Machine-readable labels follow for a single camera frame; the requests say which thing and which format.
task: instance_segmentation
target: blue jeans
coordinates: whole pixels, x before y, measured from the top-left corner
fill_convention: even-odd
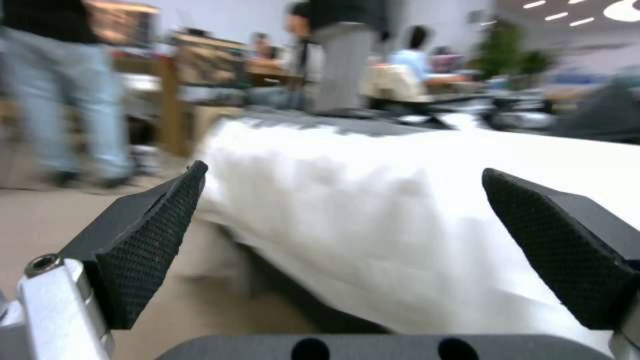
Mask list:
[[[291,92],[282,86],[251,88],[248,93],[249,104],[282,110],[304,110],[305,105],[308,105],[305,103],[310,101],[304,92]]]
[[[46,168],[79,171],[67,136],[64,103],[80,111],[99,175],[130,174],[120,87],[99,45],[75,44],[23,31],[5,30],[8,84],[26,122],[28,136]]]

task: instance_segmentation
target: light blue shirt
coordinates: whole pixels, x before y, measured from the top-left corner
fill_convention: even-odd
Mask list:
[[[400,50],[391,55],[391,65],[404,65],[409,67],[418,81],[429,79],[431,69],[427,64],[427,54],[419,50]]]

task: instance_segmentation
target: potted plant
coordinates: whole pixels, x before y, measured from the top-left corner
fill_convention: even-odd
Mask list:
[[[484,79],[508,76],[518,70],[521,38],[522,32],[518,27],[502,21],[486,30],[474,60]]]
[[[555,63],[555,58],[546,51],[527,51],[520,59],[520,73],[527,76],[528,87],[533,87],[538,82],[538,76],[549,70]]]

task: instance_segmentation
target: desk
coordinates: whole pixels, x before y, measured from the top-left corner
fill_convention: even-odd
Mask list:
[[[302,80],[301,76],[293,76],[286,70],[274,69],[273,67],[248,64],[246,71],[250,77],[251,86],[254,87],[282,86],[291,81]]]

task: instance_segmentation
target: black shirt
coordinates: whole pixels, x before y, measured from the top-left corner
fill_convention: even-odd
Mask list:
[[[3,12],[3,24],[12,29],[65,42],[99,42],[82,0],[4,0]]]

